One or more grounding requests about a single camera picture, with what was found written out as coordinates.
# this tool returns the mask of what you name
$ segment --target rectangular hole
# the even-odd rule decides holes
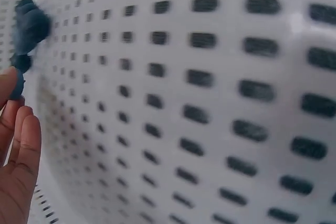
[[[247,176],[253,177],[257,174],[257,168],[241,158],[230,156],[226,158],[226,163],[230,169]]]
[[[212,219],[214,220],[214,222],[220,223],[220,224],[236,224],[235,222],[232,222],[231,220],[219,214],[213,214]]]
[[[307,60],[314,67],[336,71],[336,51],[312,47],[308,51]]]
[[[45,207],[42,211],[44,212],[47,211],[48,209],[50,209],[50,206]]]
[[[239,93],[243,97],[271,102],[275,99],[275,92],[271,85],[263,82],[242,80],[239,82]]]
[[[177,224],[188,224],[186,221],[173,214],[169,215],[169,218]]]
[[[313,190],[313,184],[310,183],[309,181],[298,178],[298,177],[293,177],[293,176],[282,176],[280,179],[280,185],[292,192],[301,194],[301,195],[309,195],[311,191]]]
[[[248,37],[243,44],[246,53],[256,56],[275,58],[279,51],[278,44],[271,39]]]
[[[274,15],[280,12],[281,6],[277,0],[246,0],[245,9],[252,14]]]
[[[268,137],[266,128],[246,120],[235,120],[233,122],[233,131],[236,135],[254,142],[263,142]]]
[[[299,219],[298,215],[279,208],[270,208],[268,216],[286,223],[295,223]]]
[[[208,124],[210,122],[210,118],[205,110],[192,105],[183,106],[183,115],[185,118],[200,124]]]
[[[54,220],[50,221],[49,223],[50,223],[50,224],[54,224],[54,223],[56,223],[57,221],[59,221],[59,219],[58,219],[58,218],[56,218],[56,219],[54,219]]]
[[[155,224],[155,221],[152,217],[150,217],[148,214],[144,213],[144,212],[141,212],[139,214],[145,221],[147,221],[148,223],[150,224]]]
[[[196,175],[192,174],[191,172],[188,172],[184,168],[178,167],[176,169],[176,175],[177,177],[180,177],[191,184],[197,185],[198,184],[198,178]]]
[[[191,141],[189,139],[182,138],[180,140],[180,147],[185,151],[192,153],[196,156],[199,157],[204,156],[204,151],[202,147],[198,143]]]
[[[209,72],[190,69],[187,71],[187,82],[199,87],[210,88],[213,86],[214,77]]]
[[[232,203],[236,203],[240,206],[245,206],[247,204],[247,199],[245,197],[232,190],[221,188],[219,190],[219,194],[223,199],[226,199]]]
[[[175,192],[173,193],[173,199],[176,200],[177,202],[183,204],[184,206],[186,206],[189,209],[194,208],[194,204],[187,199],[186,197],[182,196],[181,194]]]
[[[46,215],[46,218],[49,218],[50,216],[54,215],[55,213],[54,212],[51,212],[49,214]]]
[[[295,137],[291,144],[292,152],[311,158],[314,160],[321,160],[327,154],[327,146],[319,141],[312,140],[306,137]]]
[[[301,109],[309,114],[323,118],[333,118],[336,114],[336,102],[312,93],[302,97]]]
[[[314,21],[336,25],[336,8],[329,5],[311,4],[309,7],[310,18]]]

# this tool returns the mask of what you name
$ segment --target hand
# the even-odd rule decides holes
[[[0,223],[26,224],[35,188],[40,152],[41,129],[24,98],[7,101],[16,84],[16,70],[0,75]],[[8,164],[4,165],[13,140]]]

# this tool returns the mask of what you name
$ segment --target ventilation slot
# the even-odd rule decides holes
[[[233,131],[238,136],[247,138],[255,142],[263,142],[268,137],[268,132],[264,127],[244,120],[234,121]]]
[[[46,215],[46,218],[49,218],[50,216],[54,215],[55,213],[54,212],[51,212],[49,214]]]
[[[155,224],[155,221],[153,220],[152,217],[149,215],[145,214],[144,212],[139,214],[145,221],[147,221],[149,224]]]
[[[119,112],[118,113],[118,118],[120,121],[124,123],[129,123],[129,117],[124,113],[124,112]]]
[[[222,217],[219,214],[213,214],[212,219],[214,220],[214,222],[220,223],[220,224],[236,224],[235,222],[232,222],[232,221]]]
[[[227,157],[227,166],[239,173],[243,173],[247,176],[253,177],[257,174],[257,168],[249,162],[246,162],[238,157]]]
[[[246,38],[244,40],[244,50],[251,55],[274,58],[277,56],[279,47],[271,39]]]
[[[245,3],[246,11],[253,14],[277,14],[281,7],[277,0],[247,0]]]
[[[336,103],[333,100],[311,93],[302,97],[301,108],[309,114],[323,118],[333,118],[336,114]]]
[[[122,179],[122,178],[117,178],[117,182],[118,182],[118,184],[121,185],[122,187],[124,187],[124,188],[128,188],[128,184],[127,184],[127,182],[126,182],[124,179]]]
[[[336,51],[313,47],[309,49],[307,58],[312,66],[331,71],[336,70]]]
[[[119,165],[121,165],[123,168],[125,168],[125,169],[128,168],[128,165],[126,164],[126,162],[125,162],[124,160],[122,160],[122,159],[119,158],[119,157],[118,157],[116,160],[117,160],[117,163],[118,163]]]
[[[271,85],[250,80],[240,81],[239,93],[244,97],[262,102],[271,102],[275,98],[275,93]]]
[[[128,205],[128,203],[129,203],[129,201],[128,201],[128,199],[126,199],[124,196],[122,196],[122,195],[117,195],[117,198],[122,202],[122,203],[124,203],[125,205]]]
[[[336,193],[332,196],[331,203],[336,204]]]
[[[124,11],[125,17],[133,16],[134,13],[135,13],[135,5],[129,5],[125,7],[125,11]]]
[[[130,91],[129,88],[127,88],[126,86],[119,86],[119,93],[126,98],[130,97]]]
[[[55,224],[57,221],[59,221],[59,219],[58,219],[58,218],[56,218],[56,219],[54,219],[54,220],[50,221],[49,223],[50,223],[50,224]]]
[[[192,105],[185,105],[183,107],[183,115],[185,118],[201,124],[209,123],[209,116],[207,113],[198,107]]]
[[[155,77],[164,77],[165,76],[164,66],[162,64],[150,63],[149,74]]]
[[[122,136],[117,136],[117,141],[118,141],[121,145],[123,145],[123,146],[125,146],[125,147],[128,147],[128,146],[129,146],[128,141],[127,141],[124,137],[122,137]]]
[[[157,128],[156,126],[152,125],[152,124],[149,124],[147,123],[145,125],[145,130],[148,134],[150,134],[151,136],[154,136],[156,138],[161,138],[162,135],[161,135],[161,132],[159,130],[159,128]]]
[[[328,5],[312,4],[309,7],[312,20],[336,25],[336,8]]]
[[[119,61],[120,69],[130,71],[132,70],[132,64],[129,59],[120,59]]]
[[[196,177],[196,175],[187,172],[185,169],[183,168],[177,168],[176,169],[176,175],[177,177],[180,177],[188,182],[190,182],[191,184],[197,185],[198,184],[198,178]]]
[[[191,140],[188,140],[186,138],[182,138],[180,141],[180,147],[184,149],[185,151],[192,153],[196,156],[204,156],[204,151],[202,147],[197,144],[196,142],[193,142]]]
[[[177,217],[176,215],[169,215],[169,218],[177,224],[188,224],[186,221],[182,220],[181,218]]]
[[[132,43],[133,33],[131,31],[124,31],[122,33],[122,41],[124,41],[125,43]]]
[[[302,195],[308,195],[313,190],[312,183],[303,180],[301,178],[296,178],[292,176],[283,176],[280,179],[280,185],[290,191],[296,192]]]
[[[143,156],[149,161],[151,161],[154,165],[158,165],[160,163],[158,158],[149,151],[143,151]]]
[[[189,209],[194,208],[194,204],[190,200],[186,199],[184,196],[182,196],[179,193],[174,193],[173,194],[173,199],[176,200],[177,202],[183,204],[184,206],[186,206]]]
[[[193,0],[194,12],[213,12],[217,9],[218,0]]]
[[[170,1],[161,1],[154,4],[154,13],[163,14],[170,9]]]
[[[188,70],[187,82],[199,87],[210,88],[213,86],[214,77],[209,72],[203,72],[199,70]]]
[[[291,144],[291,150],[298,155],[315,160],[321,160],[327,154],[325,144],[305,137],[295,137]]]
[[[151,199],[149,199],[147,196],[141,195],[140,198],[143,200],[143,202],[145,202],[150,207],[155,207],[156,206],[155,203]]]
[[[149,177],[148,175],[143,174],[143,175],[142,175],[142,179],[143,179],[145,182],[147,182],[148,184],[150,184],[151,186],[153,186],[153,187],[157,187],[156,182],[155,182],[151,177]]]
[[[152,32],[151,40],[153,44],[165,45],[168,41],[168,34],[165,31],[154,31]]]
[[[207,33],[192,33],[190,35],[190,45],[196,48],[214,48],[216,46],[217,39],[214,34]]]
[[[229,201],[231,201],[233,203],[236,203],[238,205],[245,206],[247,204],[247,200],[243,196],[241,196],[241,195],[239,195],[239,194],[237,194],[237,193],[235,193],[231,190],[221,188],[219,190],[219,194],[223,199],[229,200]]]
[[[147,95],[147,104],[155,107],[157,109],[162,109],[163,108],[163,102],[161,98],[155,94],[148,94]]]
[[[279,208],[269,209],[267,215],[285,223],[295,223],[299,219],[298,215],[281,210]]]

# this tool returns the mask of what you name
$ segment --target white plastic basket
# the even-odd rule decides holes
[[[336,0],[36,1],[59,221],[336,222]]]

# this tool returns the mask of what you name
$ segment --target white plastic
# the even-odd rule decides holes
[[[336,50],[332,22],[316,21],[310,15],[311,4],[336,7],[336,0],[277,0],[279,6],[272,15],[249,13],[247,0],[218,0],[212,12],[193,11],[193,0],[36,1],[52,17],[53,31],[37,49],[33,70],[27,74],[26,96],[43,125],[38,183],[50,194],[60,221],[336,222],[334,117],[301,108],[307,93],[336,97],[335,73],[307,61],[312,47]],[[170,1],[170,9],[155,14],[153,4],[161,1]],[[132,5],[136,5],[134,15],[125,16],[125,7]],[[102,19],[108,9],[110,18]],[[127,43],[123,32],[129,31],[133,42]],[[167,32],[166,45],[153,44],[155,31]],[[213,40],[208,37],[207,48],[193,47],[192,33],[213,34],[216,45],[211,48]],[[275,41],[277,53],[274,57],[247,53],[244,40],[248,37]],[[105,65],[100,56],[105,56]],[[121,69],[121,59],[131,61],[130,71]],[[150,75],[151,63],[163,65],[152,70],[164,77]],[[188,83],[188,70],[211,73],[213,85]],[[266,83],[271,91],[257,99],[243,97],[242,80]],[[120,95],[120,86],[129,88],[129,98]],[[159,95],[163,109],[148,106],[148,94]],[[208,117],[197,112],[194,117],[200,116],[201,123],[187,119],[186,105],[201,108]],[[127,114],[128,123],[120,120],[124,115],[119,112]],[[255,142],[235,134],[235,120],[262,126],[267,139]],[[160,133],[154,134],[161,137],[148,134],[146,124],[156,126]],[[292,151],[298,136],[324,144],[326,157],[315,160]],[[182,149],[181,138],[198,143],[203,156]],[[155,156],[158,164],[143,151]],[[230,169],[228,157],[246,161],[256,168],[256,175]],[[192,174],[189,178],[194,183],[178,177],[179,168]],[[146,182],[144,174],[156,186]],[[299,194],[302,187],[296,192],[285,189],[281,178],[286,175],[309,182],[312,191]],[[231,200],[225,199],[220,188],[241,197],[226,195]],[[184,203],[176,200],[176,194]],[[276,219],[270,216],[272,208],[292,216]]]

